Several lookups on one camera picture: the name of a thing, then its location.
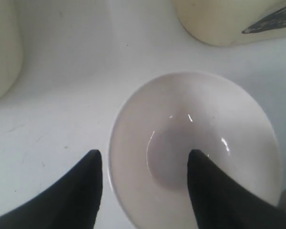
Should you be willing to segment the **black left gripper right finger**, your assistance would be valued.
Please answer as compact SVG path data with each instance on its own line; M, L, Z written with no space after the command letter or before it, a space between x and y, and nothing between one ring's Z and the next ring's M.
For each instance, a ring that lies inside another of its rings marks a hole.
M188 192L200 229L286 229L286 213L223 172L202 151L188 157Z

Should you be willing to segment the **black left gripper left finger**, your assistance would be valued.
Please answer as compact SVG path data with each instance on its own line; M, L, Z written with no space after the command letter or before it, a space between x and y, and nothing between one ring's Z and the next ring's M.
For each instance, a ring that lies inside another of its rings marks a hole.
M0 229L92 229L102 199L102 155L89 151L48 189L0 216Z

